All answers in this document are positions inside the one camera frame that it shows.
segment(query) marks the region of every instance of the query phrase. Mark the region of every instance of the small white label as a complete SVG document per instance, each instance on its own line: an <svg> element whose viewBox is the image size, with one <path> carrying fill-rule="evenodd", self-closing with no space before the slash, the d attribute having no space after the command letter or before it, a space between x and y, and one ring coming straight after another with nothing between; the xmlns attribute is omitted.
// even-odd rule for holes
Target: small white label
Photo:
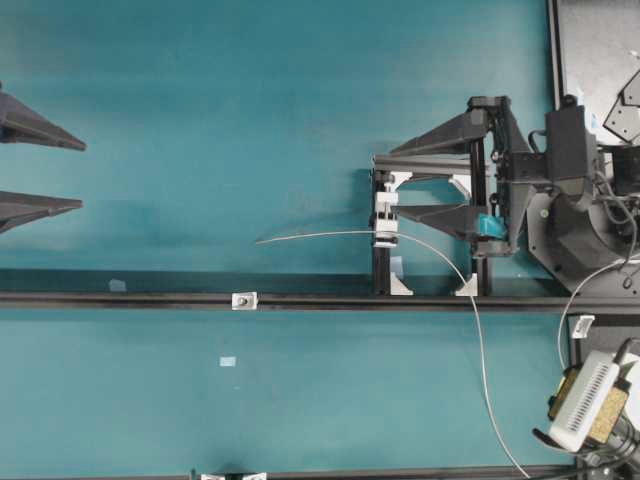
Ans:
<svg viewBox="0 0 640 480"><path fill-rule="evenodd" d="M109 280L109 291L126 292L127 282L125 282L124 280L118 280L117 278L112 278L111 280Z"/></svg>
<svg viewBox="0 0 640 480"><path fill-rule="evenodd" d="M235 367L236 366L236 357L220 357L220 366L221 367Z"/></svg>

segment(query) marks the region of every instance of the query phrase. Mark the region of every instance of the metal plate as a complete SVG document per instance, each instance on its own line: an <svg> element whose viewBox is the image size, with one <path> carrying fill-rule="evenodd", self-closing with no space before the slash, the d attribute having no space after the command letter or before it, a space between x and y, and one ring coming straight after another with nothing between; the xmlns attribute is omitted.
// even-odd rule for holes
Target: metal plate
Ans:
<svg viewBox="0 0 640 480"><path fill-rule="evenodd" d="M635 106L623 105L622 97L618 97L604 126L624 141L632 143L640 135L640 110Z"/></svg>

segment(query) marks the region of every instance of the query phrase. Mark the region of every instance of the thin wire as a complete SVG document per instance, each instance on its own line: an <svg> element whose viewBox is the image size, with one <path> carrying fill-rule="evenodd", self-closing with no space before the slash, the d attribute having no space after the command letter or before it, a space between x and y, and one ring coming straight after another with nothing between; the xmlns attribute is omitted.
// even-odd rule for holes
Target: thin wire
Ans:
<svg viewBox="0 0 640 480"><path fill-rule="evenodd" d="M425 247L426 249L438 255L442 260L444 260L447 263L447 265L449 265L451 269L458 275L458 277L460 277L460 280L462 281L462 283L465 286L467 286L467 281L464 278L464 275L462 275L458 267L455 266L455 264L449 259L449 257L447 257L444 253L442 253L436 247L426 242L423 242L422 240L419 240L415 237L412 237L411 235L406 235L404 233L384 232L384 231L375 231L375 230L343 230L343 231L336 231L336 232L304 233L299 235L289 235L286 237L276 237L276 238L270 238L268 240L259 240L256 242L256 244L263 245L265 243L280 242L284 240L296 240L300 238L330 237L330 236L337 236L337 235L364 235L364 234L375 235L377 233L393 234L397 237L411 240L417 243L418 245ZM487 374L487 365L486 365L486 358L485 358L486 355L485 355L485 349L484 349L484 334L482 331L482 323L480 322L480 313L478 312L478 306L476 305L476 300L473 297L473 295L469 295L468 297L469 297L469 300L471 300L471 305L473 306L473 312L476 317L478 343L480 344L480 369L482 372L482 389L484 394L485 406L487 408L487 414L489 415L489 420L491 421L491 426L493 427L493 431L495 432L496 437L498 438L498 443L500 444L500 447L502 448L504 453L507 455L511 463L520 471L520 473L525 478L531 478L529 474L524 470L524 468L522 468L520 463L518 463L518 461L515 459L515 457L513 456L513 453L511 453L511 449L507 446L504 438L502 437L502 432L498 427L498 422L493 412L493 404L491 402L491 396L489 395L489 380L488 380L488 374Z"/></svg>

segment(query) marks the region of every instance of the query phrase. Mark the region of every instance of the metal bracket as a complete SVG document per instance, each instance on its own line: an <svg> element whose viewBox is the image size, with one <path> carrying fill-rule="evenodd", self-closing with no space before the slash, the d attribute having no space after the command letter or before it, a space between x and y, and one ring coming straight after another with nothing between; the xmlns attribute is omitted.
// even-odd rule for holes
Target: metal bracket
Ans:
<svg viewBox="0 0 640 480"><path fill-rule="evenodd" d="M640 135L640 112L638 107L626 106L619 96L609 112L604 126L625 142L631 143Z"/></svg>
<svg viewBox="0 0 640 480"><path fill-rule="evenodd" d="M456 297L477 297L478 296L478 274L472 273L467 279L467 283L455 291Z"/></svg>
<svg viewBox="0 0 640 480"><path fill-rule="evenodd" d="M627 83L627 86L624 87L624 90L622 90L622 100L625 105L640 107L640 70L636 72Z"/></svg>
<svg viewBox="0 0 640 480"><path fill-rule="evenodd" d="M452 175L449 183L464 196L465 200L471 199L471 175Z"/></svg>
<svg viewBox="0 0 640 480"><path fill-rule="evenodd" d="M408 289L394 272L391 272L390 275L391 295L413 295L413 290Z"/></svg>
<svg viewBox="0 0 640 480"><path fill-rule="evenodd" d="M257 310L258 292L244 292L231 294L232 310Z"/></svg>
<svg viewBox="0 0 640 480"><path fill-rule="evenodd" d="M574 340L580 338L587 338L591 324L596 319L595 315L570 315L570 319L575 321L573 328L571 329L571 338Z"/></svg>
<svg viewBox="0 0 640 480"><path fill-rule="evenodd" d="M392 212L392 207L398 204L396 189L409 180L411 172L389 172L389 180L384 182L384 191L375 192L374 223L376 232L397 232L398 219ZM395 235L392 233L376 233L374 247L393 248L396 246Z"/></svg>

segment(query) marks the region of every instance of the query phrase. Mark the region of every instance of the black cable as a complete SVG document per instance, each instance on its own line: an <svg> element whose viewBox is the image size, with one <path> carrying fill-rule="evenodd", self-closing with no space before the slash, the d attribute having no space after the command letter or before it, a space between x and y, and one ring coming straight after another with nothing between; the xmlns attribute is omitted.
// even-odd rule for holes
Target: black cable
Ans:
<svg viewBox="0 0 640 480"><path fill-rule="evenodd" d="M630 337L627 338L622 345L620 345L620 348L618 349L618 352L616 353L616 356L613 358L613 363L617 363L618 365L622 364L622 360L624 360L624 356L629 353L629 350L631 350L631 346L634 343L640 343L640 338L638 337Z"/></svg>
<svg viewBox="0 0 640 480"><path fill-rule="evenodd" d="M622 269L628 265L629 261L631 260L631 255L633 255L633 252L636 249L636 243L638 241L638 225L636 224L636 221L633 218L633 215L631 215L631 212L629 211L627 206L622 202L622 200L620 200L615 195L615 193L613 193L613 189L611 188L611 185L609 185L609 180L607 180L607 177L605 177L604 174L602 172L599 172L599 171L596 171L596 176L600 180L602 180L602 184L604 185L605 189L607 190L607 194L610 197L612 197L613 203L615 203L620 208L620 210L622 210L622 212L627 217L628 222L631 223L631 244L629 245L629 251L627 252L627 256L624 259L624 262L622 262L622 264L620 265L620 268L618 269L618 270L622 271ZM627 278L622 283L622 286L624 288L630 288L631 285L633 285L633 279L631 277L627 276Z"/></svg>
<svg viewBox="0 0 640 480"><path fill-rule="evenodd" d="M538 148L538 144L536 143L536 139L533 137L534 135L540 135L542 137L547 136L546 130L531 130L527 139L529 140L529 145L535 153L540 153L540 149Z"/></svg>

